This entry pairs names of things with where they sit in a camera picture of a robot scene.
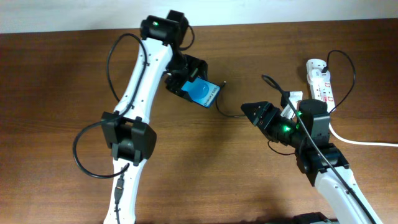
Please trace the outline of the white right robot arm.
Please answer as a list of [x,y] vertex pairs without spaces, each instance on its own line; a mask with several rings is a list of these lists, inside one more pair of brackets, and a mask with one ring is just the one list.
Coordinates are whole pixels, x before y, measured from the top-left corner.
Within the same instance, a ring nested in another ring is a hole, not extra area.
[[327,200],[340,223],[380,223],[357,182],[349,162],[330,142],[330,115],[320,100],[303,100],[297,121],[282,116],[272,103],[245,103],[241,110],[272,142],[295,149],[297,166]]

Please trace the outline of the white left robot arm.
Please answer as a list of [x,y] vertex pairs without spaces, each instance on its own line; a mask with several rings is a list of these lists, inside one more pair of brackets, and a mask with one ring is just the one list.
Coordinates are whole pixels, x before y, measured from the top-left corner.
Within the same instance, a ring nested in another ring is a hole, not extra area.
[[184,53],[182,42],[190,24],[185,14],[169,11],[167,17],[148,16],[141,22],[139,54],[124,95],[112,113],[103,113],[107,146],[115,175],[105,223],[135,223],[139,180],[151,157],[157,135],[149,126],[153,100],[163,75],[168,91],[190,102],[190,85],[207,79],[204,60]]

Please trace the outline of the white USB charger plug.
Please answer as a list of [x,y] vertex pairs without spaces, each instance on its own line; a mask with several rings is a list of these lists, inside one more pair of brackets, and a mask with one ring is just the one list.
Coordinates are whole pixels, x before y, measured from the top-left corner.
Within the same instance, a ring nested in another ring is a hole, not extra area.
[[330,81],[330,72],[322,73],[319,68],[309,68],[307,71],[307,81],[309,84],[323,83]]

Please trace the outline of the white power strip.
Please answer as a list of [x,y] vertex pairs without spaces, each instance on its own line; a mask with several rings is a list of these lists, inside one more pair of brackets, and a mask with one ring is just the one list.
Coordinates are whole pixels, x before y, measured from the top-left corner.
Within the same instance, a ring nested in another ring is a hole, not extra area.
[[[326,62],[321,59],[310,59],[306,63],[307,71],[309,68],[319,68],[322,70],[326,67]],[[331,112],[335,107],[335,99],[331,89],[331,82],[309,84],[311,96],[313,99],[323,101],[327,104],[327,112]]]

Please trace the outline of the blue Galaxy smartphone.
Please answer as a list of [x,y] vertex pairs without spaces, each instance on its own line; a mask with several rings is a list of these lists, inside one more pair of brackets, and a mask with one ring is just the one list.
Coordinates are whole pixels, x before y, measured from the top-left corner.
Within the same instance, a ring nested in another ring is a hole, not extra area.
[[193,82],[187,81],[182,90],[188,93],[193,102],[209,108],[215,102],[220,87],[198,77]]

